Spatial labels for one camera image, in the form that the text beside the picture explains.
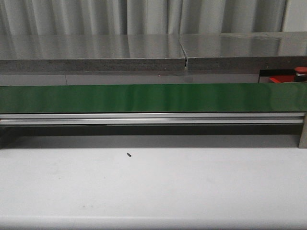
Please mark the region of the metal conveyor leg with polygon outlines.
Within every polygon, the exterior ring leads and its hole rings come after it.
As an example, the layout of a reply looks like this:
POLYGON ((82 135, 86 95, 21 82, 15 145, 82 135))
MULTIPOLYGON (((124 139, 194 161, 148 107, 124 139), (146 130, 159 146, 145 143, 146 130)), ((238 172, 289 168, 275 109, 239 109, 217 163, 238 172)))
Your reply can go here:
POLYGON ((307 148, 307 115, 304 115, 303 119, 303 125, 302 130, 300 133, 299 143, 298 143, 299 149, 306 149, 307 148))
POLYGON ((7 134, 7 128, 1 127, 0 128, 0 148, 2 149, 6 144, 6 134, 7 134))

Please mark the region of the red plastic tray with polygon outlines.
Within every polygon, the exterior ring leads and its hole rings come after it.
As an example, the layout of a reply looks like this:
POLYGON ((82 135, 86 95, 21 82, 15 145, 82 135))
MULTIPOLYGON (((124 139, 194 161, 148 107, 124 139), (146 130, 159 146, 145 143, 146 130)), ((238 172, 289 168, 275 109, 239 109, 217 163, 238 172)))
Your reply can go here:
POLYGON ((296 75, 275 75, 269 77, 272 83, 306 83, 307 81, 295 81, 296 75))

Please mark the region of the green conveyor belt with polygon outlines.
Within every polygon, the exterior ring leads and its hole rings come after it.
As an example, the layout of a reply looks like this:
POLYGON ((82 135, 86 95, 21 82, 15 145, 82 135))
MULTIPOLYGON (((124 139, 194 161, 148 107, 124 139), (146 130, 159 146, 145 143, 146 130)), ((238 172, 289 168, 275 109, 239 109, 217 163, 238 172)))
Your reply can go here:
POLYGON ((3 114, 305 112, 305 83, 2 86, 3 114))

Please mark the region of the grey stone slab right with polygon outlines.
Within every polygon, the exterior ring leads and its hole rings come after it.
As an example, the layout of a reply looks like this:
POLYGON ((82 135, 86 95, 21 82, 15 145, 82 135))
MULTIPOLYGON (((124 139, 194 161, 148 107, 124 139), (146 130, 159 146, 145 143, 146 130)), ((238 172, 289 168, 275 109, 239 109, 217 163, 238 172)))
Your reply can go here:
POLYGON ((306 32, 183 34, 187 68, 203 70, 279 70, 307 64, 306 32))

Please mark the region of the grey pleated curtain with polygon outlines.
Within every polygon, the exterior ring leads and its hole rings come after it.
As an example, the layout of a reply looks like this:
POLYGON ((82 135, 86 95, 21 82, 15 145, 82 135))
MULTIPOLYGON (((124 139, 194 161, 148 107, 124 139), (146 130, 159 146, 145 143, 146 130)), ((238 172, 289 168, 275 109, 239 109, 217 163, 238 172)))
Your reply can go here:
POLYGON ((304 0, 3 0, 2 35, 301 32, 304 0))

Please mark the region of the aluminium conveyor frame rail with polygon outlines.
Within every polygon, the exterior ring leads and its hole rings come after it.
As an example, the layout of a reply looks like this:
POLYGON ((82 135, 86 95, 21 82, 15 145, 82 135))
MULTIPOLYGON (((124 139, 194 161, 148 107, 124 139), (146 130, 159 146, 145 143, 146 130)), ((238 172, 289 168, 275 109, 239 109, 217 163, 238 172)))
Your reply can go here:
POLYGON ((1 114, 2 126, 301 124, 305 112, 1 114))

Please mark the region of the grey stone slab left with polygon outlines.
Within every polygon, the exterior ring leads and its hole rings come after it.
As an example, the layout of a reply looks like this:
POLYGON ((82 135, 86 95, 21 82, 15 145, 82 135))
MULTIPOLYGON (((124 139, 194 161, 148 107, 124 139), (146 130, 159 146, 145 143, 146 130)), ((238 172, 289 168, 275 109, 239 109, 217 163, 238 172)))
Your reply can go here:
POLYGON ((2 72, 181 71, 173 35, 2 35, 2 72))

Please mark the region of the left metal conveyor leg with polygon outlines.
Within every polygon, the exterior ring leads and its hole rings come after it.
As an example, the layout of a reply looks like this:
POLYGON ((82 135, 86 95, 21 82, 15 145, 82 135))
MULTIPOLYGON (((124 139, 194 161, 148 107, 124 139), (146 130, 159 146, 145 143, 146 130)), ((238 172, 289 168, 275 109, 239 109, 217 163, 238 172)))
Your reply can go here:
POLYGON ((6 144, 6 134, 7 134, 7 128, 1 127, 0 128, 0 148, 2 149, 6 144))

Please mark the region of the right metal conveyor leg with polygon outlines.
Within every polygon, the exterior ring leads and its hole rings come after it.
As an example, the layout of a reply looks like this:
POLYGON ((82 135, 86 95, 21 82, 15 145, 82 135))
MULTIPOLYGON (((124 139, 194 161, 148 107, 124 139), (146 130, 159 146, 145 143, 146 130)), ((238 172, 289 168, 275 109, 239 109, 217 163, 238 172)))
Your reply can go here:
POLYGON ((307 148, 307 115, 304 115, 303 119, 303 125, 302 130, 300 133, 299 143, 298 143, 299 149, 306 149, 307 148))

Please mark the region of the grey stone slab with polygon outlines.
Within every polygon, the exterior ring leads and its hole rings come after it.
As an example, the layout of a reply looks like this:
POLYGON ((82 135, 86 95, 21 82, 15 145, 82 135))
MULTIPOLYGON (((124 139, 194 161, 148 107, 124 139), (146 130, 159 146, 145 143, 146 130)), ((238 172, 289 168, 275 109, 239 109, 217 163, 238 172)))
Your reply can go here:
POLYGON ((2 72, 181 71, 173 35, 2 35, 2 72))
POLYGON ((306 32, 183 34, 187 68, 203 70, 279 70, 307 64, 306 32))

